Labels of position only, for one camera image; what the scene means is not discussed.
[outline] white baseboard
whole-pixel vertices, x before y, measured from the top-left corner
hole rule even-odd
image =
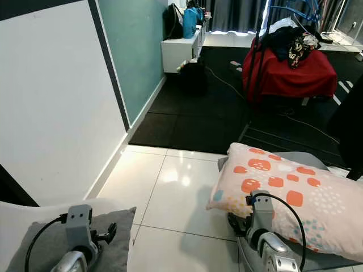
[[[112,170],[116,166],[117,162],[121,158],[122,151],[126,148],[129,141],[131,140],[132,136],[134,135],[137,128],[140,126],[141,122],[145,118],[148,110],[150,109],[151,105],[153,104],[155,98],[158,96],[161,88],[163,87],[164,83],[166,81],[166,76],[164,75],[162,79],[159,81],[158,85],[156,86],[153,93],[150,95],[149,99],[145,103],[145,105],[142,107],[139,115],[136,117],[134,123],[132,123],[130,129],[127,131],[127,133],[123,136],[120,143],[117,145],[116,149],[112,153],[111,157],[107,160],[105,166],[101,170],[99,176],[96,178],[95,182],[92,184],[91,188],[86,193],[85,199],[90,198],[96,198],[99,192],[102,190],[103,186],[105,185],[107,178],[111,174]]]

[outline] white cabinet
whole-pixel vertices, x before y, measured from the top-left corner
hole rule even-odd
[[[170,39],[161,42],[165,73],[177,73],[176,68],[185,60],[198,58],[205,40],[205,25],[197,26],[191,39]]]

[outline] blue bag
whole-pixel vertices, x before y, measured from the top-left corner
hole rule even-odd
[[[184,10],[183,15],[183,38],[191,39],[197,28],[198,12],[195,7]]]

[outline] black cable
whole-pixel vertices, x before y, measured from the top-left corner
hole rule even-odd
[[[25,272],[29,272],[29,259],[30,259],[30,254],[32,252],[33,246],[36,242],[36,240],[39,238],[39,236],[42,234],[43,231],[45,231],[50,225],[54,224],[55,222],[61,222],[61,223],[65,223],[67,220],[67,214],[61,214],[58,218],[53,219],[52,221],[50,221],[49,223],[47,223],[43,228],[40,229],[40,231],[35,235],[35,237],[33,238],[32,242],[30,243],[29,247],[28,247],[28,251],[27,251],[27,255],[25,257],[25,265],[24,265],[24,271]]]
[[[306,258],[306,237],[305,237],[304,227],[303,227],[303,225],[301,223],[301,220],[300,220],[299,216],[294,211],[294,209],[289,204],[287,204],[284,200],[282,200],[280,197],[276,197],[275,195],[268,194],[268,193],[258,193],[258,194],[255,194],[252,197],[251,200],[255,199],[256,197],[271,197],[271,198],[274,198],[274,199],[280,201],[281,203],[283,203],[295,215],[295,217],[297,219],[297,222],[299,223],[300,231],[301,231],[301,235],[302,235],[302,258],[301,258],[301,264],[300,264],[300,271],[302,272],[302,269],[304,268],[304,265],[305,265],[305,258]]]

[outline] red cloth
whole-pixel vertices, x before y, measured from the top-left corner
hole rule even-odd
[[[254,41],[242,66],[244,88],[247,87],[253,45]],[[257,52],[250,90],[247,95],[249,101],[253,100],[260,57],[261,52]],[[261,68],[261,82],[259,90],[257,90],[260,95],[257,101],[260,101],[263,95],[285,97],[312,97],[320,95],[333,97],[337,85],[336,78],[334,68],[321,51],[313,50],[305,60],[299,62],[299,67],[291,69],[288,65],[288,60],[279,62],[271,49],[267,48]]]

